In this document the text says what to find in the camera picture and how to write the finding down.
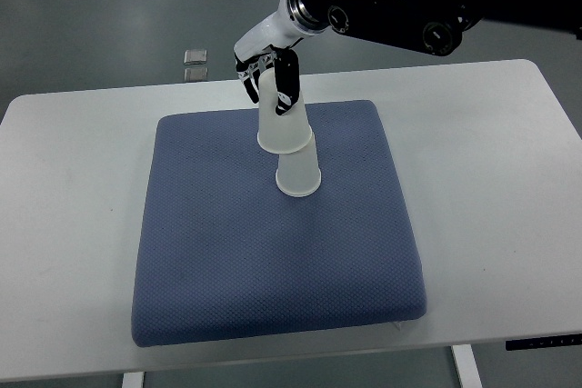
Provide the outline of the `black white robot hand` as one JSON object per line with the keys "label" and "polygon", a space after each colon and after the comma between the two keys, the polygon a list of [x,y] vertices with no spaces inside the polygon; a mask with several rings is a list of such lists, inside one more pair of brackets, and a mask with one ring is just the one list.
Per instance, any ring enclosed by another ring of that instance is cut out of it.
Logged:
{"label": "black white robot hand", "polygon": [[294,46],[324,32],[327,25],[307,12],[301,0],[280,0],[276,11],[251,28],[234,46],[236,72],[251,101],[259,102],[260,69],[272,68],[275,114],[287,113],[300,94],[299,61]]}

